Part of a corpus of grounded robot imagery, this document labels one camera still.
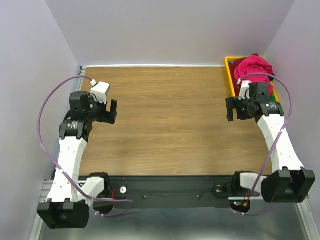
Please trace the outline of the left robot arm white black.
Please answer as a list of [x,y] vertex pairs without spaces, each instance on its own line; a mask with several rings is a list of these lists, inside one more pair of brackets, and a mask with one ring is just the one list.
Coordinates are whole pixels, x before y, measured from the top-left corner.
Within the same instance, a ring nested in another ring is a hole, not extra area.
[[87,226],[94,198],[115,198],[109,175],[91,173],[79,186],[83,153],[95,121],[114,124],[117,101],[107,111],[107,90],[76,91],[69,96],[70,109],[59,126],[59,156],[51,190],[37,213],[50,229],[83,229]]

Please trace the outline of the pink t shirt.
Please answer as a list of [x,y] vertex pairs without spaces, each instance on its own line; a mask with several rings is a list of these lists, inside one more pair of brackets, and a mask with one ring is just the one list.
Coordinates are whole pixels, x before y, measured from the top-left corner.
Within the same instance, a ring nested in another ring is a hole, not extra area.
[[[230,70],[233,70],[233,82],[238,83],[238,80],[243,76],[253,73],[265,73],[273,75],[273,67],[257,53],[254,53],[248,57],[236,59],[230,66]],[[269,94],[271,95],[274,86],[270,83],[270,78],[266,75],[252,75],[245,78],[252,83],[266,82],[269,85]]]

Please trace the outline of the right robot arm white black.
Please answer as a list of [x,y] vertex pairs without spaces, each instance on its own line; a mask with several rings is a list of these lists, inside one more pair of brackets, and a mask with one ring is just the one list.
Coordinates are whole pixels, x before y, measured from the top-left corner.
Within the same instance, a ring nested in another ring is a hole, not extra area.
[[305,169],[289,138],[286,125],[288,119],[279,102],[266,97],[249,99],[226,98],[227,120],[233,121],[233,110],[240,120],[254,119],[261,130],[269,153],[272,173],[269,176],[249,171],[235,172],[230,182],[231,192],[242,195],[247,190],[262,195],[267,203],[301,203],[307,197],[316,176]]

